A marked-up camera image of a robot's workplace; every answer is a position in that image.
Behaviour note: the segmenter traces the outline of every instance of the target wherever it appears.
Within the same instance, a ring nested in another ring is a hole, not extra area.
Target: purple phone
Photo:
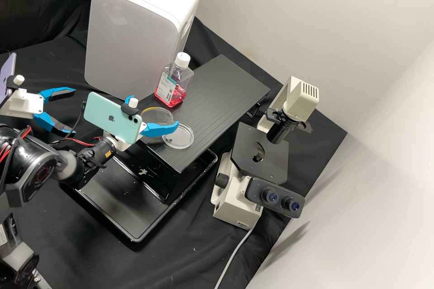
[[[17,54],[11,53],[6,62],[0,69],[0,107],[9,99],[12,95],[12,90],[6,87],[6,82],[9,76],[15,73],[15,62],[17,61]]]

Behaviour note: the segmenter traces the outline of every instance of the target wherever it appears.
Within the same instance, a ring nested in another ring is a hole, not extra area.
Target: microscope base
[[[234,226],[251,229],[262,215],[263,207],[244,197],[250,176],[239,172],[231,161],[231,152],[222,155],[217,173],[228,175],[229,181],[224,189],[214,185],[211,203],[215,207],[212,216]]]

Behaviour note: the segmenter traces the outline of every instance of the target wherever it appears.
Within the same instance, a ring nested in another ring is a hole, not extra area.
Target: flask label
[[[164,98],[169,103],[172,100],[175,87],[176,82],[163,72],[157,87],[157,95],[160,98]]]

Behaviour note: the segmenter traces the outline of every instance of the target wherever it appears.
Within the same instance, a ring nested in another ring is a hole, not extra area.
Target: black fabric
[[[186,46],[198,66],[224,54],[272,89],[263,111],[281,84],[195,20]],[[46,105],[46,111],[69,126],[74,124],[91,87],[83,77],[85,49],[65,37],[17,51],[17,73],[30,92],[68,86],[73,98]],[[244,115],[241,120],[255,125]],[[1,117],[0,122],[25,127],[26,120]],[[324,115],[311,116],[312,135],[294,132],[289,139],[290,182],[285,186],[305,195],[337,149],[346,132]],[[55,140],[34,123],[35,134]],[[90,140],[97,131],[82,121],[78,137]],[[220,157],[228,151],[236,125],[212,146]],[[199,182],[140,245],[128,243],[92,210],[85,211],[51,180],[23,208],[13,209],[23,238],[40,253],[39,270],[54,288],[213,288],[227,259],[245,231],[212,217],[209,202],[217,165]],[[234,258],[221,288],[244,288],[288,222],[264,210],[256,228]]]
[[[40,43],[70,32],[84,18],[90,0],[0,0],[0,48]]]

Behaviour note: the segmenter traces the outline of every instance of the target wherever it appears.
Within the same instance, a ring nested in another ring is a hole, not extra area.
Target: microscope stage
[[[259,177],[275,184],[288,179],[289,143],[273,144],[267,134],[240,122],[231,160],[246,175]]]

